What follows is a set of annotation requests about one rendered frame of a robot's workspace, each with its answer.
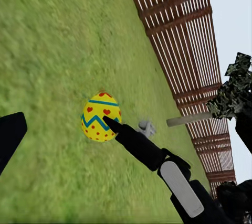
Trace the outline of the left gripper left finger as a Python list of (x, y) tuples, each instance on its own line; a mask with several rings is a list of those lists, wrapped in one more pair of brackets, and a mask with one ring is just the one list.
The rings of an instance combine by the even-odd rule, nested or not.
[(23, 112), (0, 118), (0, 175), (27, 133)]

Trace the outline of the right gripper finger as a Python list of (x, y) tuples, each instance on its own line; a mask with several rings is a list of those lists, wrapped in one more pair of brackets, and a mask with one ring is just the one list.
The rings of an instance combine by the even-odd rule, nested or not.
[(119, 122), (109, 118), (108, 116), (103, 116), (103, 120), (107, 123), (110, 129), (114, 132), (119, 132), (119, 130), (123, 127), (124, 123), (120, 124)]

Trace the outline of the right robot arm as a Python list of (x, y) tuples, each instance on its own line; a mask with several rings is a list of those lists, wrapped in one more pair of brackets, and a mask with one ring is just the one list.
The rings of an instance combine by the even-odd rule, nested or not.
[[(103, 116), (110, 129), (116, 132), (116, 140), (149, 171), (158, 171), (171, 191), (170, 199), (184, 224), (234, 224), (225, 215), (197, 179), (189, 181), (191, 165), (166, 147), (160, 149), (149, 136), (156, 134), (156, 127), (150, 120), (140, 120), (139, 128), (134, 131), (128, 124)], [(168, 155), (169, 158), (165, 159)]]

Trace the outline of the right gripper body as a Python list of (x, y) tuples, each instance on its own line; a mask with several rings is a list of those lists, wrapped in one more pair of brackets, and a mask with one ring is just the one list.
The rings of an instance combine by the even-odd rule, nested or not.
[(146, 146), (148, 144), (152, 144), (152, 142), (146, 136), (134, 131), (134, 129), (128, 124), (124, 124), (119, 132), (116, 132), (116, 135), (116, 140), (120, 142), (124, 148), (138, 160), (140, 160), (140, 157)]

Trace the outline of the easter egg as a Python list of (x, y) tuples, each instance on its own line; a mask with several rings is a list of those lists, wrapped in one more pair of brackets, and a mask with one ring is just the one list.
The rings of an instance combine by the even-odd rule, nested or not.
[(104, 115), (122, 124), (122, 114), (115, 99), (108, 93), (98, 93), (85, 105), (80, 121), (83, 132), (93, 141), (110, 141), (117, 136), (103, 120)]

